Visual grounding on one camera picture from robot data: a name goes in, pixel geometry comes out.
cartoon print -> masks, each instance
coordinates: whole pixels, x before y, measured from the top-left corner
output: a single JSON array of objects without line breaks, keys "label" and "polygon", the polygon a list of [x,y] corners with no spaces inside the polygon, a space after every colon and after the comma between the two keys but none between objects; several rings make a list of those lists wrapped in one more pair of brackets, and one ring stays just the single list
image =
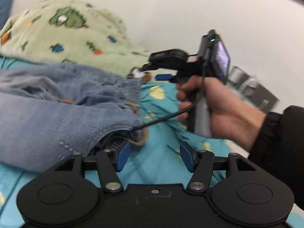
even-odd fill
[{"label": "cartoon print", "polygon": [[65,7],[57,10],[57,13],[54,17],[49,20],[50,25],[62,26],[64,25],[67,28],[81,28],[88,26],[85,24],[86,20],[83,15],[79,14],[75,9],[71,7]]},{"label": "cartoon print", "polygon": [[32,19],[29,23],[27,23],[26,27],[29,28],[31,27],[37,20],[41,18],[41,15],[36,16],[34,19]]},{"label": "cartoon print", "polygon": [[182,123],[180,123],[178,126],[183,128],[185,131],[187,130],[187,126],[183,125]]},{"label": "cartoon print", "polygon": [[113,37],[112,35],[107,36],[107,38],[110,40],[111,43],[116,43],[117,39],[115,39],[115,37]]},{"label": "cartoon print", "polygon": [[97,14],[94,10],[92,10],[92,9],[89,9],[89,10],[88,10],[88,13],[89,13],[90,15],[94,16],[95,18],[98,16],[98,14]]},{"label": "cartoon print", "polygon": [[29,43],[29,42],[26,41],[23,45],[20,46],[20,48],[22,49],[22,51],[25,50],[25,47],[27,46],[28,43]]},{"label": "cartoon print", "polygon": [[68,59],[68,58],[63,59],[62,63],[64,63],[64,62],[77,64],[77,62],[72,61],[72,60],[70,60],[70,59]]},{"label": "cartoon print", "polygon": [[64,51],[64,48],[61,44],[52,45],[50,48],[52,49],[52,52],[56,53]]},{"label": "cartoon print", "polygon": [[169,147],[169,145],[167,145],[167,147],[168,147],[170,150],[172,150],[173,152],[175,152],[176,155],[182,160],[182,158],[181,158],[181,152],[179,151],[179,149],[173,149],[173,148]]},{"label": "cartoon print", "polygon": [[2,37],[1,37],[1,45],[4,45],[11,37],[11,32],[7,32],[5,33]]},{"label": "cartoon print", "polygon": [[89,49],[92,51],[92,53],[93,53],[94,55],[100,55],[100,54],[103,53],[102,50],[96,48],[96,46],[94,45],[93,42],[87,41],[87,46],[89,46]]},{"label": "cartoon print", "polygon": [[145,72],[145,75],[142,78],[142,83],[147,84],[151,80],[152,80],[152,74],[150,72]]},{"label": "cartoon print", "polygon": [[136,51],[132,51],[131,53],[132,53],[132,54],[134,54],[134,55],[140,55],[140,56],[149,57],[149,56],[148,56],[148,55],[146,55],[146,54],[142,54],[142,53],[140,53],[140,52],[136,52]]},{"label": "cartoon print", "polygon": [[5,198],[3,194],[0,192],[0,206],[3,206],[5,204]]},{"label": "cartoon print", "polygon": [[144,119],[149,119],[150,121],[156,120],[156,118],[154,118],[155,114],[153,114],[151,110],[148,110],[147,112],[148,114],[144,117]]},{"label": "cartoon print", "polygon": [[208,143],[208,142],[203,142],[203,147],[204,147],[205,150],[211,152],[210,143]]},{"label": "cartoon print", "polygon": [[151,87],[149,95],[155,99],[164,99],[165,90],[162,89],[160,86]]},{"label": "cartoon print", "polygon": [[128,78],[142,78],[145,73],[140,70],[138,67],[134,67],[131,69],[130,73],[127,75]]}]

teal bedsheet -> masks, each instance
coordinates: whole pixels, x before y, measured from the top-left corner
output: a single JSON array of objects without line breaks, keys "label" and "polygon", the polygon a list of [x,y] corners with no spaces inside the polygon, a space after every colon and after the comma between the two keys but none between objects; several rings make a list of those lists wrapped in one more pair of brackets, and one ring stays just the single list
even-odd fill
[{"label": "teal bedsheet", "polygon": [[37,64],[37,63],[31,63],[20,59],[4,57],[0,55],[0,69],[14,69],[32,64]]},{"label": "teal bedsheet", "polygon": [[[176,89],[173,84],[144,85],[141,92],[141,112],[149,122],[177,111]],[[195,149],[206,149],[217,156],[226,157],[230,152],[225,140],[206,139],[191,134],[176,119],[149,127],[149,136],[144,146],[133,146],[124,170],[118,173],[124,187],[128,184],[170,184],[190,180],[189,173],[179,156],[179,143],[187,141]],[[16,207],[16,196],[36,174],[0,164],[0,228],[17,228],[23,224]],[[86,178],[100,187],[97,172],[86,172]],[[215,171],[211,185],[223,179],[225,172]],[[304,227],[302,217],[291,214],[288,223],[292,227]]]}]

fingers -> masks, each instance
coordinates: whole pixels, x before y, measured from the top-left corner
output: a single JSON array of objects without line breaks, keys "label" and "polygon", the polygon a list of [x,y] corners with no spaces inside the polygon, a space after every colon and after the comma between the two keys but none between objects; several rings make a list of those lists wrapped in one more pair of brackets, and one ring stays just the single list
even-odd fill
[{"label": "fingers", "polygon": [[179,91],[179,92],[176,94],[176,98],[177,98],[179,101],[184,101],[184,100],[187,98],[187,94],[186,94],[184,91]]},{"label": "fingers", "polygon": [[[190,106],[191,104],[192,104],[191,102],[182,102],[178,105],[178,109],[179,110],[185,109],[186,107]],[[189,115],[188,112],[182,113],[177,117],[177,119],[182,122],[188,118],[188,115]]]},{"label": "fingers", "polygon": [[190,79],[187,81],[186,84],[184,84],[180,87],[180,90],[187,93],[187,92],[192,92],[198,88],[201,88],[202,80],[203,80],[203,78],[201,76],[193,75],[190,77]]},{"label": "fingers", "polygon": [[179,92],[176,94],[176,98],[179,101],[184,101],[187,98],[187,93],[201,87],[202,77],[198,75],[193,75],[186,84],[176,84],[176,88],[179,90]]}]

black cable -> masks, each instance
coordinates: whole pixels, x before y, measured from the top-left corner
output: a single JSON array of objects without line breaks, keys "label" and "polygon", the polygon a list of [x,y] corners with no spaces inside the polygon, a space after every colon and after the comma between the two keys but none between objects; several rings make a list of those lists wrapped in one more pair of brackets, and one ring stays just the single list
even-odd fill
[{"label": "black cable", "polygon": [[192,104],[189,105],[188,107],[186,107],[186,108],[184,108],[184,109],[182,109],[182,110],[180,110],[180,111],[178,111],[178,112],[169,114],[169,115],[164,116],[164,117],[161,117],[161,118],[159,118],[159,119],[157,119],[157,120],[155,120],[155,121],[148,122],[148,123],[144,123],[143,125],[140,125],[140,126],[138,126],[138,127],[135,127],[135,128],[133,128],[133,129],[131,130],[131,132],[134,132],[134,131],[139,130],[139,129],[143,129],[143,128],[145,128],[145,127],[154,125],[154,124],[159,123],[159,122],[164,122],[164,121],[166,121],[166,120],[168,120],[168,119],[170,119],[170,118],[176,117],[176,116],[178,116],[178,115],[180,115],[180,114],[183,114],[183,113],[189,111],[190,109],[192,109],[195,105],[198,104],[198,102],[200,101],[200,99],[203,97],[203,95],[204,95],[204,93],[205,93],[205,89],[204,89],[204,80],[205,80],[205,76],[206,76],[206,63],[204,63],[203,66],[202,66],[202,77],[203,77],[203,79],[202,79],[201,95],[195,100],[194,103],[192,103]]}]

person's right hand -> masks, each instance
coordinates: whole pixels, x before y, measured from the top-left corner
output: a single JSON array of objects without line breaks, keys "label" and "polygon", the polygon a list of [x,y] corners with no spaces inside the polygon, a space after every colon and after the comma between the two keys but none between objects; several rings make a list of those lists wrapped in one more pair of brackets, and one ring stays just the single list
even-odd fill
[{"label": "person's right hand", "polygon": [[[192,76],[183,86],[177,84],[179,92],[176,97],[184,101],[188,93],[201,86],[202,77]],[[265,114],[246,105],[216,78],[206,77],[204,87],[207,104],[211,110],[212,136],[233,140],[249,152],[264,122]],[[190,102],[182,102],[179,109],[189,105]],[[182,121],[187,117],[188,113],[183,113],[178,118]]]}]

